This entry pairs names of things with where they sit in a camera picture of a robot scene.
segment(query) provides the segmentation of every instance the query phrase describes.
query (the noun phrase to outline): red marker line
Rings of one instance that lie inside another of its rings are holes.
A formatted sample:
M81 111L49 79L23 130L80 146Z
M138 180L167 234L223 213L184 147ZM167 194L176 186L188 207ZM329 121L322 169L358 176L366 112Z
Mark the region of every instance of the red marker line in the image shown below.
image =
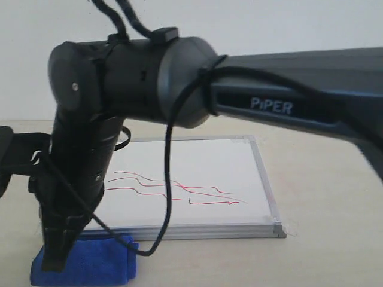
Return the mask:
M143 177L143 176L141 176L141 175L139 175L139 174L137 174L137 173L130 173L130 172L115 172L115 173L127 173L127 174L133 174L133 175L140 176L140 177L142 177L142 178L144 178L144 179L146 179L146 180L148 180L148 181L158 182L158 181L155 181L155 180L152 180L152 179L145 178L145 177ZM221 198L221 199L231 199L231 200L236 200L236 201L239 201L239 202L242 202L242 203L246 203L246 202L244 202L244 201L242 201L242 200L234 199L233 197L216 196L215 194L208 194L208 193L198 193L198 192L196 192L196 191L188 190L187 188L185 188L185 187L183 187L183 186L180 186L180 185L176 185L176 186L181 187L181 188L182 188L183 190L185 190L187 193L200 194L200 195L202 195L202 196L218 197L218 198Z
M115 188L107 188L105 190L134 190L136 193L142 196L164 196L164 198L167 198L166 195L163 193L140 193L138 190L132 187L115 187Z
M152 182L164 182L164 181L157 180L157 179L146 178L145 176L139 175L138 173L134 173L134 172L114 172L114 173L126 173L126 174L128 174L128 175L139 176L140 178L146 179L147 181L152 181ZM190 189L193 189L193 188L212 188L213 190L216 190L218 193L222 193L222 194L232 194L232 193L225 193L224 191L219 190L218 187L210 187L210 186L207 186L207 187L187 187L187 186L185 186L185 185L180 184L178 181L171 181L171 182L176 183L179 187L182 187L182 188L190 188Z
M239 203L238 201L220 201L220 202L204 202L204 203L192 203L191 200L189 199L189 204L191 205L209 205L209 204L227 204L227 205L232 205L235 203Z

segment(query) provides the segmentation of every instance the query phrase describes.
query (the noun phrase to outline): table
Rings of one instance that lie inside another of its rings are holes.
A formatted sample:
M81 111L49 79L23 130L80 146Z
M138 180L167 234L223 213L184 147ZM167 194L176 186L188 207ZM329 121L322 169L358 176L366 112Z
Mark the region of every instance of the table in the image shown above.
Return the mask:
M163 136L157 124L126 121L133 137ZM0 122L15 132L51 132L50 121ZM383 186L347 142L228 118L177 136L255 135L286 239L168 241L139 257L141 286L381 286ZM29 286L41 247L38 204L14 176L0 199L0 285ZM151 242L142 244L149 247Z

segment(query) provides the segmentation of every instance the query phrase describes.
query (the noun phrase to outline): black robotic arm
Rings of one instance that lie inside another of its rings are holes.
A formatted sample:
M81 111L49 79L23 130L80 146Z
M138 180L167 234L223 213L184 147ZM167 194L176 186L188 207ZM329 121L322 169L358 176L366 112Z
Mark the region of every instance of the black robotic arm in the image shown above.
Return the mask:
M43 270L63 270L91 219L113 234L93 212L127 118L168 125L166 216L153 247L140 255L156 250L169 223L173 126L194 128L225 115L345 139L383 179L383 48L219 56L200 38L180 38L177 28L149 31L126 0L117 2L146 39L131 40L118 14L93 0L118 33L52 51L52 135L0 128L0 194L12 174L30 176L28 190L40 203Z

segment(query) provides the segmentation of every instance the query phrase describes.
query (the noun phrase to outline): blue towel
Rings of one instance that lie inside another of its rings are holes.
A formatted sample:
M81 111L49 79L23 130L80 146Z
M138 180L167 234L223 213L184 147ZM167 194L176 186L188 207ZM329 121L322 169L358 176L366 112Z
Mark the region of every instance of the blue towel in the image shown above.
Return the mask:
M130 236L122 237L133 243ZM136 254L114 239L77 240L62 273L42 272L44 248L34 259L31 268L33 286L118 286L136 278Z

